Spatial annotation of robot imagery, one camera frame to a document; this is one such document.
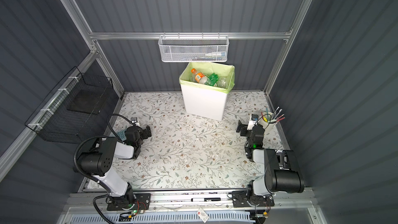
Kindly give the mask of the green soda bottle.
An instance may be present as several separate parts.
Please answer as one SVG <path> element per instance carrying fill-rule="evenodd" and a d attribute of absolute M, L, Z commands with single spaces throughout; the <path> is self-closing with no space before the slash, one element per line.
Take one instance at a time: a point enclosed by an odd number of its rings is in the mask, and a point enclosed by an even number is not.
<path fill-rule="evenodd" d="M 213 87 L 217 83 L 218 80 L 219 80 L 219 76 L 215 73 L 212 73 L 211 75 L 209 75 L 207 77 L 207 81 L 206 81 L 205 85 Z"/>

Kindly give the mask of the orange label orange cap bottle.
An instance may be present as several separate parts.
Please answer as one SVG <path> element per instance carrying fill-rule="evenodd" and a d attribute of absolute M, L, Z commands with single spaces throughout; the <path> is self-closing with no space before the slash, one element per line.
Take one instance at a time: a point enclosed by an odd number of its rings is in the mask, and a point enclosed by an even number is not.
<path fill-rule="evenodd" d="M 208 77 L 195 68 L 191 70 L 191 74 L 192 74 L 192 81 L 195 83 L 205 85 L 208 81 Z"/>

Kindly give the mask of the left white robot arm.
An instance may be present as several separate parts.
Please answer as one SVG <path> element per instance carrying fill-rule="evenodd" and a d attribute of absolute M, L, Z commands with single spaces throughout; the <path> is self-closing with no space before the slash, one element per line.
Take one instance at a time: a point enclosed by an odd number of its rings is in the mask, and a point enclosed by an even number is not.
<path fill-rule="evenodd" d="M 143 141 L 152 137 L 150 126 L 134 123 L 110 136 L 95 136 L 81 142 L 75 150 L 75 171 L 103 187 L 112 198 L 132 198 L 131 186 L 113 168 L 113 160 L 137 159 Z"/>

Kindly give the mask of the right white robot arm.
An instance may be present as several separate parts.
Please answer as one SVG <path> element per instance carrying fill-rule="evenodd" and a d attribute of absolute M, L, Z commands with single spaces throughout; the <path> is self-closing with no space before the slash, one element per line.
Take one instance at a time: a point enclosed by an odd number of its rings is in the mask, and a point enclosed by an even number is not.
<path fill-rule="evenodd" d="M 265 129 L 253 121 L 249 124 L 239 121 L 236 132 L 246 138 L 246 158 L 264 166 L 261 176 L 247 185 L 246 199 L 267 197 L 279 191 L 289 194 L 304 191 L 305 182 L 294 151 L 264 148 Z"/>

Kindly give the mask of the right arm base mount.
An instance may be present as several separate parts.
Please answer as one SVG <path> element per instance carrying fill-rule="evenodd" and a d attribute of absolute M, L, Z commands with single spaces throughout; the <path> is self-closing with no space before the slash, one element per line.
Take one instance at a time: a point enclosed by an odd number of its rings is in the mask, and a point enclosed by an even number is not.
<path fill-rule="evenodd" d="M 250 195 L 247 190 L 236 190 L 230 193 L 230 199 L 235 208 L 243 207 L 273 207 L 274 199 L 269 196 Z"/>

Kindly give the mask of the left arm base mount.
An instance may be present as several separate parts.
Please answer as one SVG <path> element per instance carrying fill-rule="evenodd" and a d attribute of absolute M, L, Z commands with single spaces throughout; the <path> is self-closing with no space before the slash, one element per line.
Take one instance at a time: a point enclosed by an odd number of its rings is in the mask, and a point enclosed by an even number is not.
<path fill-rule="evenodd" d="M 123 197 L 107 197 L 108 211 L 146 211 L 149 209 L 151 194 L 133 194 Z"/>

